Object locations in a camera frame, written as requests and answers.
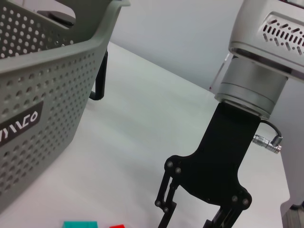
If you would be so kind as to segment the glass carafe with black lid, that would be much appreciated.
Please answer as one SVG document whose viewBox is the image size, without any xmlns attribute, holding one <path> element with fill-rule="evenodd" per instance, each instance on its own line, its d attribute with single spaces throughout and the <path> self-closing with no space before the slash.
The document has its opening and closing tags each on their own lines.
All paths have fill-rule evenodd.
<svg viewBox="0 0 304 228">
<path fill-rule="evenodd" d="M 45 16 L 52 21 L 55 21 L 67 28 L 74 26 L 76 19 L 65 13 L 53 10 L 38 10 L 38 14 Z M 95 79 L 95 91 L 91 91 L 89 98 L 94 101 L 101 100 L 105 95 L 105 80 L 107 70 L 108 50 L 104 54 L 103 61 L 99 68 L 98 74 Z"/>
</svg>

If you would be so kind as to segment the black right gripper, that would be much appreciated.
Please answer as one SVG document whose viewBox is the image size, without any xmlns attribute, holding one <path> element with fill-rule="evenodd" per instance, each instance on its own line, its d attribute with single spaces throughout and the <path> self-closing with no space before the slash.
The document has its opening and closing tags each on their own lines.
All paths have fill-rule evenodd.
<svg viewBox="0 0 304 228">
<path fill-rule="evenodd" d="M 238 169 L 260 124 L 260 118 L 226 103 L 219 103 L 197 150 L 188 156 L 173 155 L 165 165 L 155 206 L 164 215 L 158 228 L 167 228 L 177 204 L 177 185 L 190 195 L 221 206 L 204 228 L 232 228 L 252 197 L 238 180 Z"/>
</svg>

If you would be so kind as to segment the metal plug on right gripper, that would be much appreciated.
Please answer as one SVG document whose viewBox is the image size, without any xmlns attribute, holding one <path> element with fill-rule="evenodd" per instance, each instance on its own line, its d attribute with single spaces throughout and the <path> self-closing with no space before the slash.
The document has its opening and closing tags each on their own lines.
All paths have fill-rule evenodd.
<svg viewBox="0 0 304 228">
<path fill-rule="evenodd" d="M 252 143 L 261 146 L 275 154 L 280 153 L 282 149 L 282 147 L 279 144 L 273 145 L 270 140 L 257 134 L 255 134 L 254 138 L 252 139 Z"/>
</svg>

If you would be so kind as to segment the grey perforated storage basket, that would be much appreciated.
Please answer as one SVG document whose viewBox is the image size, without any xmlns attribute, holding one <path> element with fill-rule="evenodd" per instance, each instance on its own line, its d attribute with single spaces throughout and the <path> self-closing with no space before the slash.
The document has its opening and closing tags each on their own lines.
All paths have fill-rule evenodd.
<svg viewBox="0 0 304 228">
<path fill-rule="evenodd" d="M 122 7 L 56 0 L 67 28 L 0 0 L 0 213 L 72 142 Z"/>
</svg>

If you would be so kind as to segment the teal square toy plate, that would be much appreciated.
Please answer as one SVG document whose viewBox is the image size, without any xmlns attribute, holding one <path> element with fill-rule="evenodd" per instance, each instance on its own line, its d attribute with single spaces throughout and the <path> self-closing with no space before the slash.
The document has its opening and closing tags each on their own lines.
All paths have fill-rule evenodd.
<svg viewBox="0 0 304 228">
<path fill-rule="evenodd" d="M 98 228 L 96 221 L 64 221 L 62 228 Z"/>
</svg>

